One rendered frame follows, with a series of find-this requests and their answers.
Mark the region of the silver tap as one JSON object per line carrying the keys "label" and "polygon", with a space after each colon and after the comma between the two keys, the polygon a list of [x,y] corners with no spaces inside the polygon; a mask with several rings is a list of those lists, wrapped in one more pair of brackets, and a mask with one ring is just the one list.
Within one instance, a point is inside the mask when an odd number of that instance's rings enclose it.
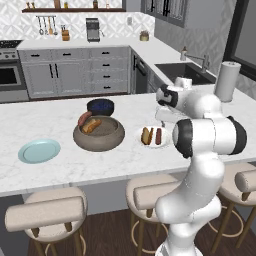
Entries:
{"label": "silver tap", "polygon": [[203,57],[199,57],[199,56],[193,56],[193,55],[189,55],[189,54],[185,54],[186,57],[189,58],[194,58],[197,60],[201,60],[202,61],[202,67],[201,67],[201,73],[206,73],[207,69],[209,68],[210,65],[210,61],[209,61],[209,55],[205,54]]}

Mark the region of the beige bar stool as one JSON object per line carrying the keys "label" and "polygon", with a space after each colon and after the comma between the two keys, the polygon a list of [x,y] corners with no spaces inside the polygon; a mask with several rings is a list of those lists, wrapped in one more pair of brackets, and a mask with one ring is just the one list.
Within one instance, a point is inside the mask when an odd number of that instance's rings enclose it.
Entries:
{"label": "beige bar stool", "polygon": [[11,206],[5,213],[9,232],[24,231],[33,241],[38,256],[58,256],[55,244],[74,237],[77,256],[85,256],[82,225],[87,215],[87,198],[78,187],[40,191],[24,204]]}
{"label": "beige bar stool", "polygon": [[[238,163],[225,166],[225,176],[218,191],[228,201],[228,206],[223,206],[226,213],[216,230],[211,223],[209,226],[217,233],[213,242],[211,252],[215,253],[220,240],[225,237],[237,237],[236,247],[239,248],[246,237],[253,220],[256,218],[256,166],[250,163]],[[240,231],[236,234],[225,234],[225,228],[228,224],[231,214],[234,212],[236,205],[251,207],[251,213],[246,221],[241,221]]]}
{"label": "beige bar stool", "polygon": [[166,225],[156,215],[155,204],[158,198],[172,192],[180,183],[180,180],[170,174],[139,177],[128,181],[126,202],[131,211],[130,239],[137,248],[137,256],[142,256],[143,253],[149,256],[155,254],[155,251],[143,248],[146,223],[156,225],[156,236],[159,236],[161,229],[168,232]]}

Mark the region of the silver coffee machine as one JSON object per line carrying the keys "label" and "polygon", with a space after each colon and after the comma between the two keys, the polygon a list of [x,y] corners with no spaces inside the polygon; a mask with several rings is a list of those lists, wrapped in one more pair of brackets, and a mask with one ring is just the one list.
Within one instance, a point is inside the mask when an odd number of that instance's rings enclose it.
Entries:
{"label": "silver coffee machine", "polygon": [[97,18],[87,18],[86,19],[86,31],[87,40],[89,42],[99,42],[99,20]]}

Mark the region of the grey wall cabinet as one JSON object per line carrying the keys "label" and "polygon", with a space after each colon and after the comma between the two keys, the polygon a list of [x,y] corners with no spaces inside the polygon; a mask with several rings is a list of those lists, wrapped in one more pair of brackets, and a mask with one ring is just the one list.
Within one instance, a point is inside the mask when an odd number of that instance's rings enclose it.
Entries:
{"label": "grey wall cabinet", "polygon": [[162,21],[185,27],[189,0],[141,0],[141,10]]}

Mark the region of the light blue plate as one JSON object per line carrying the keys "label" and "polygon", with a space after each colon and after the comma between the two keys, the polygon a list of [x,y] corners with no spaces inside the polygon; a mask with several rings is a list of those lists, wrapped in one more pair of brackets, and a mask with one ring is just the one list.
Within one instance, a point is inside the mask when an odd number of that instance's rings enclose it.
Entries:
{"label": "light blue plate", "polygon": [[52,139],[33,140],[22,146],[18,158],[27,164],[38,164],[51,160],[61,150],[60,144]]}

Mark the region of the white plate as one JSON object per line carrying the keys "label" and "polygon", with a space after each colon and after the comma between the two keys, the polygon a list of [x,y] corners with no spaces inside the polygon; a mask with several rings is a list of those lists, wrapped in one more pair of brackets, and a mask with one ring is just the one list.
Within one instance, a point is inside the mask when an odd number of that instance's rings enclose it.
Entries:
{"label": "white plate", "polygon": [[[144,145],[142,142],[141,142],[141,134],[142,134],[142,131],[143,129],[140,128],[139,130],[136,131],[136,134],[135,134],[135,138],[136,138],[136,141],[141,145],[141,146],[146,146],[147,148],[153,148],[153,149],[156,149],[156,148],[164,148],[164,147],[168,147],[171,142],[172,142],[172,136],[171,136],[171,133],[166,129],[166,128],[163,128],[163,127],[158,127],[158,126],[147,126],[148,129],[151,129],[153,128],[154,131],[153,131],[153,137],[152,137],[152,141],[149,145]],[[156,145],[155,144],[155,138],[156,138],[156,131],[157,131],[157,128],[161,128],[162,129],[162,141],[161,141],[161,144],[160,145]]]}

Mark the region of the wooden wall shelf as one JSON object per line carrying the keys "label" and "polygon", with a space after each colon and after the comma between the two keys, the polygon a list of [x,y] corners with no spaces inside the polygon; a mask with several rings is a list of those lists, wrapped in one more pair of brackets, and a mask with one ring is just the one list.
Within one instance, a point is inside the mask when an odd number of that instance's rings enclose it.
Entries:
{"label": "wooden wall shelf", "polygon": [[35,8],[23,9],[22,13],[61,13],[61,12],[126,12],[123,8]]}

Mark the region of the black dishwasher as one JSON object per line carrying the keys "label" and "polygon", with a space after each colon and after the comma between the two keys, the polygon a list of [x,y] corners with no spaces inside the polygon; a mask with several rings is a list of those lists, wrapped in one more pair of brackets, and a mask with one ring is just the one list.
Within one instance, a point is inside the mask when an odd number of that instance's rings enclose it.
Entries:
{"label": "black dishwasher", "polygon": [[136,54],[133,55],[133,74],[135,94],[144,94],[147,92],[148,69],[144,61]]}

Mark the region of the oven with hob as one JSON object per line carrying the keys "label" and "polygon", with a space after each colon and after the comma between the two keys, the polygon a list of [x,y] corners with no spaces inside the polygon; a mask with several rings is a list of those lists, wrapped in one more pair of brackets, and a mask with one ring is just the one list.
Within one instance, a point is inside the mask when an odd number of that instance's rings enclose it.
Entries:
{"label": "oven with hob", "polygon": [[17,52],[21,40],[0,40],[0,103],[28,101],[28,91]]}

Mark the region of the bun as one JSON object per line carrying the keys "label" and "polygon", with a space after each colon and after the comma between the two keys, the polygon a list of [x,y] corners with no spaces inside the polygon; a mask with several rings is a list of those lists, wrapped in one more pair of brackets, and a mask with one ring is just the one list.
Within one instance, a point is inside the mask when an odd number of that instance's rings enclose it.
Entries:
{"label": "bun", "polygon": [[101,123],[102,121],[100,119],[91,119],[86,125],[82,127],[82,131],[84,133],[91,133]]}
{"label": "bun", "polygon": [[152,141],[152,137],[153,137],[153,131],[154,129],[148,129],[147,127],[143,128],[142,134],[141,134],[141,142],[144,145],[149,145]]}

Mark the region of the grey cupboard run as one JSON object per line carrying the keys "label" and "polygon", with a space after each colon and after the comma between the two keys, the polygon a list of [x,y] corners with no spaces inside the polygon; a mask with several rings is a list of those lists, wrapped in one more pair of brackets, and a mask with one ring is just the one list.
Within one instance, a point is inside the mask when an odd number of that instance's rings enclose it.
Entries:
{"label": "grey cupboard run", "polygon": [[31,98],[128,91],[127,47],[33,49],[18,53]]}

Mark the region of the brown bowl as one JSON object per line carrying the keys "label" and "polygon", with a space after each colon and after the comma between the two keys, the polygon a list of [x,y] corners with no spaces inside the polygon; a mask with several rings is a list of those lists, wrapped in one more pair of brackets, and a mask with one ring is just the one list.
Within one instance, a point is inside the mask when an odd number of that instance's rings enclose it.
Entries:
{"label": "brown bowl", "polygon": [[92,152],[103,152],[117,147],[125,137],[123,125],[109,116],[92,116],[86,120],[101,120],[102,123],[91,133],[84,133],[82,128],[76,126],[73,131],[74,142],[82,149]]}

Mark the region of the wooden knife block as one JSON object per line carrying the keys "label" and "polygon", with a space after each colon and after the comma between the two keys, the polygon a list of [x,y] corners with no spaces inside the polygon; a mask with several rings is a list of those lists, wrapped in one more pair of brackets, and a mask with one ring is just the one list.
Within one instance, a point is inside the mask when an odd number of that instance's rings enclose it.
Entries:
{"label": "wooden knife block", "polygon": [[65,28],[65,25],[61,25],[61,33],[62,33],[62,40],[63,41],[69,41],[70,40],[69,30],[67,30]]}

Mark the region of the dark blue bowl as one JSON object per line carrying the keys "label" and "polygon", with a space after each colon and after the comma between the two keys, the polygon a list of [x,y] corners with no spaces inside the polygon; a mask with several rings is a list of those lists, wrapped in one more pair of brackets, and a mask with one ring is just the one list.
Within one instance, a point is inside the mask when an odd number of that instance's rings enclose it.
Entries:
{"label": "dark blue bowl", "polygon": [[93,116],[111,116],[114,112],[114,102],[105,98],[94,99],[87,103],[87,110]]}

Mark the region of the dark framed window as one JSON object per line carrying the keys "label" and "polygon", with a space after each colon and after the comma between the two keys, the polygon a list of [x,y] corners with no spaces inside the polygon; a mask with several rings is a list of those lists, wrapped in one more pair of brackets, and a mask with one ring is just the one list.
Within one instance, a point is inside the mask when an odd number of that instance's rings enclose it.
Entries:
{"label": "dark framed window", "polygon": [[237,0],[223,56],[256,82],[256,0]]}

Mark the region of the white paper towel roll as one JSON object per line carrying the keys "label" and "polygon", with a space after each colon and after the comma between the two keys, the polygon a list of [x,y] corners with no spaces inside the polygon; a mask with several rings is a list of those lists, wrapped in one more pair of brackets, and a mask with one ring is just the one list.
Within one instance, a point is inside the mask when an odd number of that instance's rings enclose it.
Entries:
{"label": "white paper towel roll", "polygon": [[240,69],[241,65],[233,61],[221,63],[214,88],[214,94],[221,102],[228,103],[232,101]]}

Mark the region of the dark sink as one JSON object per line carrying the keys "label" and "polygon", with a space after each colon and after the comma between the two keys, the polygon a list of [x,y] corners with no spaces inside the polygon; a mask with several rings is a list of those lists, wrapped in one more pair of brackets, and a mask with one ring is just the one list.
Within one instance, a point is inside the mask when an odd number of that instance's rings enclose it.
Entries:
{"label": "dark sink", "polygon": [[216,82],[216,78],[213,75],[208,72],[202,73],[201,68],[194,63],[156,64],[156,67],[172,82],[177,77],[191,79],[192,85],[214,84]]}

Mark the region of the hanging ladle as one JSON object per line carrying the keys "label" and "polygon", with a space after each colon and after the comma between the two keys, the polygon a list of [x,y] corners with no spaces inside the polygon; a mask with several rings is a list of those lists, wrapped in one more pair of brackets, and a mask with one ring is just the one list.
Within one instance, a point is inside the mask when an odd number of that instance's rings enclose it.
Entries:
{"label": "hanging ladle", "polygon": [[38,16],[37,18],[38,18],[38,22],[39,22],[39,34],[40,34],[40,35],[43,35],[43,34],[44,34],[44,31],[43,31],[43,29],[42,29],[40,17]]}

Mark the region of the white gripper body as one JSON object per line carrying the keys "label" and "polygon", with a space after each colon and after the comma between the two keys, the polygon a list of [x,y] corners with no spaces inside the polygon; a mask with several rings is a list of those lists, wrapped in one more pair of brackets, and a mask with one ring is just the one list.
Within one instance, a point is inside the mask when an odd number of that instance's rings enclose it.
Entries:
{"label": "white gripper body", "polygon": [[185,118],[185,114],[168,106],[159,106],[156,109],[155,119],[161,122],[162,127],[167,123],[176,123],[178,120]]}

